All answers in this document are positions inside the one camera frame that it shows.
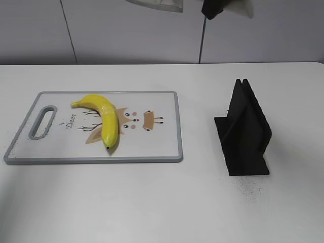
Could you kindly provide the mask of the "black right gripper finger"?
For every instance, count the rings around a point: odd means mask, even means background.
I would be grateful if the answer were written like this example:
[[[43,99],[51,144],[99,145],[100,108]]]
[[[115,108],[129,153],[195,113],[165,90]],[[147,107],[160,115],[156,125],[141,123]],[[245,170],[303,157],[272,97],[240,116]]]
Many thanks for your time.
[[[228,0],[204,0],[201,12],[208,19],[212,20],[224,11]]]

